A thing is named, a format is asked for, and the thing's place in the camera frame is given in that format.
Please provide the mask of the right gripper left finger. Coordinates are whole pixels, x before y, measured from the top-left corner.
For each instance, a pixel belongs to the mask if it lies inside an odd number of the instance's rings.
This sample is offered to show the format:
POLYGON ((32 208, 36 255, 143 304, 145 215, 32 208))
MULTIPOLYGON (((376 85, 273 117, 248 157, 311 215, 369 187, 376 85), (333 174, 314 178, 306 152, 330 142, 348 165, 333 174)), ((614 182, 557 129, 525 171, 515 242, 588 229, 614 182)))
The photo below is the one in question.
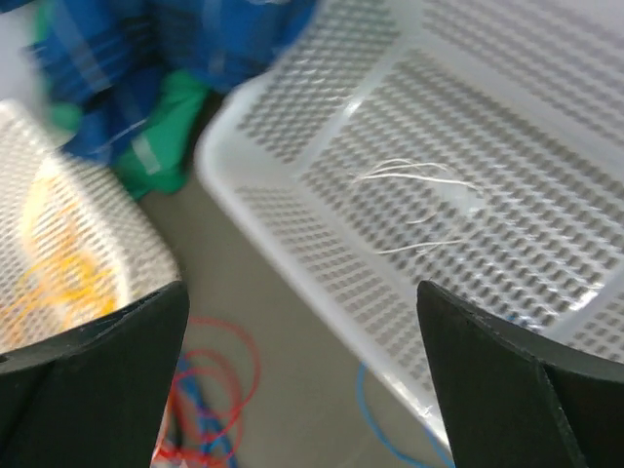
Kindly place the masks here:
POLYGON ((1 355, 4 467, 147 467, 189 315, 174 281, 1 355))

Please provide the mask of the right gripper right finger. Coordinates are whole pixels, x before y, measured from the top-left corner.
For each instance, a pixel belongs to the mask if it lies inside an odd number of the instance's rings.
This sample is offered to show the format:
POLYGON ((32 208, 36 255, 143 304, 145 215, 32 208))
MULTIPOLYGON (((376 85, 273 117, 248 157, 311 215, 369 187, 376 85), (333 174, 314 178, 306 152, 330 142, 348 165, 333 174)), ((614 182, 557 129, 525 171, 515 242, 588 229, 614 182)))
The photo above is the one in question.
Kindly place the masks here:
POLYGON ((418 324, 458 467, 620 467, 623 367, 419 283, 418 324))

